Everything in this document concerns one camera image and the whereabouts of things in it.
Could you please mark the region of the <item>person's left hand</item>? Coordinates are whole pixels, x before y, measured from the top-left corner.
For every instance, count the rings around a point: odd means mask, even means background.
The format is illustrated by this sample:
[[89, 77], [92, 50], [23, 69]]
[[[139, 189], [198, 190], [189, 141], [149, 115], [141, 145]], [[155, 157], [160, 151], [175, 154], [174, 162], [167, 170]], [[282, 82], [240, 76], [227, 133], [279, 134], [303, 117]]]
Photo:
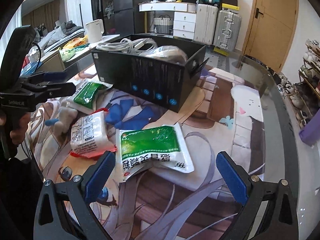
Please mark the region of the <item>person's left hand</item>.
[[[0, 116], [0, 126], [4, 126], [7, 117], [3, 111], [1, 111]], [[30, 122], [30, 113], [26, 112], [19, 120], [17, 128], [10, 132], [10, 137], [14, 145], [21, 144], [25, 139], [25, 133], [28, 130], [28, 124]]]

